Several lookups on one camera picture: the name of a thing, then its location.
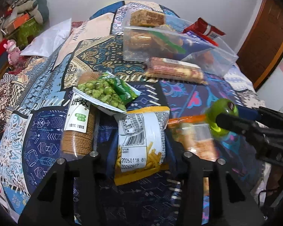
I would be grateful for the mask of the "pile of plush toys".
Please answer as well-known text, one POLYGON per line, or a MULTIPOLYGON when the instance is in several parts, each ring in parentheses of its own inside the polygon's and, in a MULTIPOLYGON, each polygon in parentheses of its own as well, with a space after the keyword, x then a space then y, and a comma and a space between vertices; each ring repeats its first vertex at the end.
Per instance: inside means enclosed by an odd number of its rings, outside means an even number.
POLYGON ((6 0, 0 11, 0 28, 5 29, 19 14, 29 14, 38 24, 49 19, 47 0, 6 0))

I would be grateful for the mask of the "fried snack clear bag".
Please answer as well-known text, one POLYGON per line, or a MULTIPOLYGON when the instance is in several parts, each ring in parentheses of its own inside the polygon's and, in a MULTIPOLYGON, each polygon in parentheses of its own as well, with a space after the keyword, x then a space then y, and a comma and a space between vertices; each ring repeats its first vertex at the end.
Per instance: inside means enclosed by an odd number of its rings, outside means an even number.
POLYGON ((210 51, 204 52, 197 57, 198 62, 205 65, 206 67, 212 66, 214 64, 214 56, 210 51))

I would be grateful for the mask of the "round biscuit roll pack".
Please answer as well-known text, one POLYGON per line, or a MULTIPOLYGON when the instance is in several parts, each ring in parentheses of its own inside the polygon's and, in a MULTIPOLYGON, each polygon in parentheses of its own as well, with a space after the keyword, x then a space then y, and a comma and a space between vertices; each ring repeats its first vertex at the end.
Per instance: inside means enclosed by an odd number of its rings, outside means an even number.
POLYGON ((91 102, 72 92, 61 140, 61 157, 77 160, 93 150, 98 110, 91 102))

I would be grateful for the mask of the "white pillow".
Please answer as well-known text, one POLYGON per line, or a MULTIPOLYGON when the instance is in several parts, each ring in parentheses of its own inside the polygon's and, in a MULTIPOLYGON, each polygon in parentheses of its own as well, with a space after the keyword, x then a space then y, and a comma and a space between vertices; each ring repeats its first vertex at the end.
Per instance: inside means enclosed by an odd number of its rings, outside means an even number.
POLYGON ((49 57, 70 36, 71 22, 69 18, 50 27, 23 49, 20 55, 49 57))

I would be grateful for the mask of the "ridged biscuit clear pack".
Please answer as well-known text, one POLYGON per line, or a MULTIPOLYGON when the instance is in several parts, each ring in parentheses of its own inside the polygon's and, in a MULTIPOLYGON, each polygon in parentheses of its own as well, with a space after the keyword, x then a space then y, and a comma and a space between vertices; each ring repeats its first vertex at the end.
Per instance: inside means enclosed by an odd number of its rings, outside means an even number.
POLYGON ((219 158, 206 115, 169 119, 168 129, 173 139, 181 143, 186 151, 207 161, 215 162, 219 158))

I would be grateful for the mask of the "red snack bag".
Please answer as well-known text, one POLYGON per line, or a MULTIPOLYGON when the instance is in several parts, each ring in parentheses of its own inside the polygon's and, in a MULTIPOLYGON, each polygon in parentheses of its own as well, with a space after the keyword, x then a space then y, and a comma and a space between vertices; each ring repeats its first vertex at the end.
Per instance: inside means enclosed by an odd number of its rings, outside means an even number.
POLYGON ((219 45, 215 42, 215 39, 225 35, 223 31, 213 26, 212 24, 209 24, 201 17, 199 17, 196 22, 186 27, 182 32, 184 34, 193 32, 198 37, 204 39, 205 41, 211 43, 216 47, 218 47, 219 45))

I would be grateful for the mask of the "long wafer biscuit pack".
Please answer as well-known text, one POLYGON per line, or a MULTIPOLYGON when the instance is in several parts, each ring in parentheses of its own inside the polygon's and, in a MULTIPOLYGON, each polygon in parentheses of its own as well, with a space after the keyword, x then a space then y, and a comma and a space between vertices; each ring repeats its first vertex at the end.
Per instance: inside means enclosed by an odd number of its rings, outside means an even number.
POLYGON ((145 62, 144 76, 207 85, 202 69, 193 63, 150 57, 145 62))

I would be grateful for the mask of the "pink plush toy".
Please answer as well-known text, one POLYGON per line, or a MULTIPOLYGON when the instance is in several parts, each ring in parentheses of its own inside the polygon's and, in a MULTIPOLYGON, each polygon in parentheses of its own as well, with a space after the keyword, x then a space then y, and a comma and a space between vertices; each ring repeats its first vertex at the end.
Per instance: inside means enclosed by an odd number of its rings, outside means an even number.
POLYGON ((11 39, 7 40, 7 43, 3 45, 7 52, 8 63, 11 66, 15 66, 20 59, 20 49, 16 45, 16 41, 11 39))

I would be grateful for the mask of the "brown wooden wardrobe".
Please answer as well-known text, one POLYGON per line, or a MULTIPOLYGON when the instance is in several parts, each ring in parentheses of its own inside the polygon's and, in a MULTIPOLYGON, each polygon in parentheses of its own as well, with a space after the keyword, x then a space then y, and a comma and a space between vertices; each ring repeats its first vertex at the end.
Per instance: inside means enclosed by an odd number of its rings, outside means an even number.
POLYGON ((274 0, 262 0, 238 56, 240 71, 259 89, 283 56, 283 8, 274 0))

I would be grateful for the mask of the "green peas snack bag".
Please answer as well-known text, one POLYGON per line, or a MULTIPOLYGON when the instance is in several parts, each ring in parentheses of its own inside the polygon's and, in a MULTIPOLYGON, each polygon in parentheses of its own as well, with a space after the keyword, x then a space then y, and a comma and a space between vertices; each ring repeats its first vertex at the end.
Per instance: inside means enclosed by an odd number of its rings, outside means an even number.
POLYGON ((108 71, 80 73, 73 91, 110 116, 126 114, 126 105, 141 95, 140 91, 108 71))

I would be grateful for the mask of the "green-edged pastry pack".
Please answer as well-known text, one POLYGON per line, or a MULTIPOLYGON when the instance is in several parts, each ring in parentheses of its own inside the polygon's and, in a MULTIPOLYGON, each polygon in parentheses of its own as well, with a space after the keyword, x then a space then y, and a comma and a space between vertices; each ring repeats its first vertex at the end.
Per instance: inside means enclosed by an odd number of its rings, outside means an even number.
POLYGON ((131 32, 129 48, 146 53, 186 53, 186 50, 183 48, 182 39, 175 38, 173 42, 165 33, 160 32, 131 32))

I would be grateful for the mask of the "green jelly cup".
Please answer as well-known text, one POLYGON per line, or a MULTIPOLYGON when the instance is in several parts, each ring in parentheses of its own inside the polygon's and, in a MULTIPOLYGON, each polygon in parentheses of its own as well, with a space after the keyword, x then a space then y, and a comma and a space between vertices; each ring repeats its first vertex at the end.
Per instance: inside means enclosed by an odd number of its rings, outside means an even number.
POLYGON ((229 133, 229 130, 222 128, 222 124, 226 122, 226 118, 223 118, 224 115, 239 116, 237 106, 226 98, 220 98, 215 101, 206 110, 205 115, 206 122, 214 138, 220 138, 229 133))

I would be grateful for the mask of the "clear plastic storage bin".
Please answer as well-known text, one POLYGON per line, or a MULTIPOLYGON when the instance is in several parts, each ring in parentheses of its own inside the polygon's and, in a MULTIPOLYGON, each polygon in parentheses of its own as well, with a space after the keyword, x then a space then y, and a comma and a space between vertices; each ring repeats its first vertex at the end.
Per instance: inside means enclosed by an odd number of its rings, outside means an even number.
POLYGON ((223 77, 235 64, 237 54, 221 39, 209 42, 183 30, 184 19, 145 9, 129 9, 124 17, 123 59, 144 62, 150 57, 196 64, 204 72, 223 77))

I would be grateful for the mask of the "orange box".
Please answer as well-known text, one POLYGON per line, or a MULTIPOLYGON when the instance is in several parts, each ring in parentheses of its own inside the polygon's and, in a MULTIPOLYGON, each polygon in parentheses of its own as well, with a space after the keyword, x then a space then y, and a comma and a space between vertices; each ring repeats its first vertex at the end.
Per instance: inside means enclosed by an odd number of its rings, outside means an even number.
POLYGON ((13 32, 15 29, 17 29, 18 27, 20 27, 22 24, 24 24, 25 22, 27 22, 30 19, 30 16, 28 13, 25 13, 23 15, 21 15, 20 17, 17 17, 13 22, 11 22, 7 27, 7 31, 9 33, 13 32))

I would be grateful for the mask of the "french fries snack bag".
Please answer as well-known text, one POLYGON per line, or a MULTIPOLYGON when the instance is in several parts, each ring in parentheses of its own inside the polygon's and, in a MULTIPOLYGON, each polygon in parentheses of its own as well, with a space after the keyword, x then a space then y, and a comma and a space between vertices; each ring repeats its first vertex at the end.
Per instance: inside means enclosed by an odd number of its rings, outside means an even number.
POLYGON ((165 129, 169 116, 167 106, 145 107, 115 116, 118 150, 114 182, 117 186, 160 171, 165 162, 165 129))

